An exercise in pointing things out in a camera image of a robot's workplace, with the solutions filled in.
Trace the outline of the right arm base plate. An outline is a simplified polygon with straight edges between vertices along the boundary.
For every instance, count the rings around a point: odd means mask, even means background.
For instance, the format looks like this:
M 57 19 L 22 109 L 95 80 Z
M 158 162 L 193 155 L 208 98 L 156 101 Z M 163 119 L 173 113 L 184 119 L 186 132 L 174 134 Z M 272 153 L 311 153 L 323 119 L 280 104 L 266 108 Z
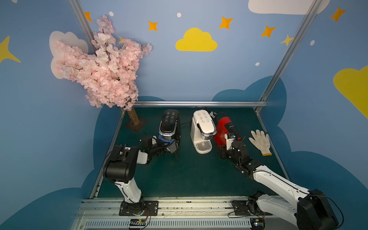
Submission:
M 254 199 L 233 200 L 231 204 L 236 216 L 272 216 L 271 213 L 262 212 Z

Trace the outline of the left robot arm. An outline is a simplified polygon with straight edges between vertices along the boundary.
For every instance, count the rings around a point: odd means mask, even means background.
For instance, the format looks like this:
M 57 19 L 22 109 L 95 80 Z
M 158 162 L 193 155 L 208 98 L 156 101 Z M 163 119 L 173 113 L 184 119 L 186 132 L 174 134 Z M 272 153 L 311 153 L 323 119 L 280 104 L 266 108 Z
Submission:
M 174 140 L 164 140 L 157 136 L 144 136 L 138 147 L 116 145 L 108 153 L 103 163 L 103 176 L 117 186 L 124 196 L 124 202 L 136 205 L 142 200 L 142 191 L 134 179 L 138 164 L 149 164 L 153 156 L 168 151 Z

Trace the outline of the blue microfibre cloth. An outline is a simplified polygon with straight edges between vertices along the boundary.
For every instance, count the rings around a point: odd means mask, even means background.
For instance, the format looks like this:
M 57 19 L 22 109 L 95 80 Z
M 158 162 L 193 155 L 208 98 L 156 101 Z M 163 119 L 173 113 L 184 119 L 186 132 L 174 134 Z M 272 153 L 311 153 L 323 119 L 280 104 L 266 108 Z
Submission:
M 166 140 L 162 135 L 158 136 L 158 139 L 164 143 L 164 145 L 170 145 L 174 142 L 174 140 Z

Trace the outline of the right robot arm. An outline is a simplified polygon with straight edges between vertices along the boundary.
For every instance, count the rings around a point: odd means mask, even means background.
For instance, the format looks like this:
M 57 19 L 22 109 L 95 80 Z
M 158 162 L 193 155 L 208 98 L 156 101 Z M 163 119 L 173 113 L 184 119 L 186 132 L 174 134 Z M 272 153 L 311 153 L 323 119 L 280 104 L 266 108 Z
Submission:
M 335 215 L 333 201 L 318 189 L 309 190 L 278 175 L 266 165 L 248 154 L 248 148 L 239 140 L 229 146 L 220 147 L 221 158 L 230 159 L 236 168 L 249 179 L 258 182 L 283 199 L 257 191 L 245 203 L 233 201 L 236 215 L 272 214 L 300 230 L 337 230 L 343 225 Z

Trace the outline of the black coffee machine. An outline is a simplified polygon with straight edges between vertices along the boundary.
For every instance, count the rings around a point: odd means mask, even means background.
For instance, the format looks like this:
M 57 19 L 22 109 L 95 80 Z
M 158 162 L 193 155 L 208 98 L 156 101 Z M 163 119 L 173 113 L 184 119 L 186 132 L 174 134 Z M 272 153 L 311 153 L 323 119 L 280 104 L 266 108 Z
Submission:
M 162 135 L 166 140 L 174 140 L 170 145 L 167 145 L 168 152 L 173 154 L 178 159 L 178 151 L 181 141 L 181 123 L 179 112 L 175 109 L 168 109 L 164 112 L 159 126 L 159 135 Z

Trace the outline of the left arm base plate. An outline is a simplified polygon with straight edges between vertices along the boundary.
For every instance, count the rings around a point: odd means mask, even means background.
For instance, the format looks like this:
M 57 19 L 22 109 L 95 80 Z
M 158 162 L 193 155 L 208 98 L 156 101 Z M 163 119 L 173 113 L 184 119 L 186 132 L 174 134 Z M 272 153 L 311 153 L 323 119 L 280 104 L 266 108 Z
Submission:
M 138 203 L 127 203 L 123 201 L 120 205 L 119 216 L 157 216 L 159 201 L 140 201 Z

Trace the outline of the red coffee machine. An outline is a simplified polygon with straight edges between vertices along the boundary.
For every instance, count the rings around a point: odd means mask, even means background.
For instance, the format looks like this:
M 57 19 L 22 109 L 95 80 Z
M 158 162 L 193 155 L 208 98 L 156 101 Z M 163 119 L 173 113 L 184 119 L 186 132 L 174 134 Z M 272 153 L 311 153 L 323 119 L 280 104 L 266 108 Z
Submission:
M 226 147 L 228 139 L 241 140 L 241 135 L 229 117 L 223 117 L 217 124 L 214 140 L 219 147 Z

